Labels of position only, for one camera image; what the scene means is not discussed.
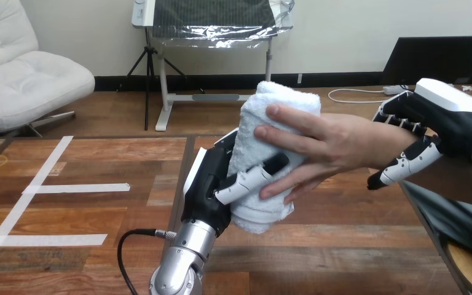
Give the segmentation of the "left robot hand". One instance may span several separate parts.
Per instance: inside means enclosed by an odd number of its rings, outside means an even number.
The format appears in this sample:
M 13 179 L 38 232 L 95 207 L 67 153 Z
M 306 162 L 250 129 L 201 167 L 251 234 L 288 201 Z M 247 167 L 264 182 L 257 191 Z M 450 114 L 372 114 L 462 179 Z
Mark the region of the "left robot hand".
M 272 182 L 289 164 L 279 152 L 251 168 L 228 175 L 229 162 L 238 128 L 224 135 L 210 149 L 199 149 L 184 183 L 182 221 L 201 221 L 214 230 L 218 238 L 228 228 L 230 204 Z

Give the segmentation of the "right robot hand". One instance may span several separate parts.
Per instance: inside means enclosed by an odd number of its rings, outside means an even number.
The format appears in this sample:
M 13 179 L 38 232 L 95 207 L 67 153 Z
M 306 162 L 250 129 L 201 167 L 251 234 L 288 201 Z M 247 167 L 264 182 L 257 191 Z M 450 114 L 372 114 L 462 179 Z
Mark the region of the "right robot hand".
M 373 120 L 411 131 L 418 140 L 368 178 L 377 190 L 418 173 L 446 155 L 472 163 L 472 96 L 444 82 L 422 78 L 378 108 Z

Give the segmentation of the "person's hand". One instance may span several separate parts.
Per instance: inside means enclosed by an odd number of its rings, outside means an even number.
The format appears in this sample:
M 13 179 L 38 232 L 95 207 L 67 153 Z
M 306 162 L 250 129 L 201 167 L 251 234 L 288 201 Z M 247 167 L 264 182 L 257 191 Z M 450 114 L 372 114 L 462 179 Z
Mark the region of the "person's hand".
M 268 199 L 290 190 L 285 204 L 339 173 L 381 169 L 416 140 L 402 128 L 350 114 L 316 116 L 280 104 L 268 106 L 266 114 L 298 133 L 260 125 L 254 130 L 255 137 L 306 158 L 302 165 L 260 191 L 260 198 Z

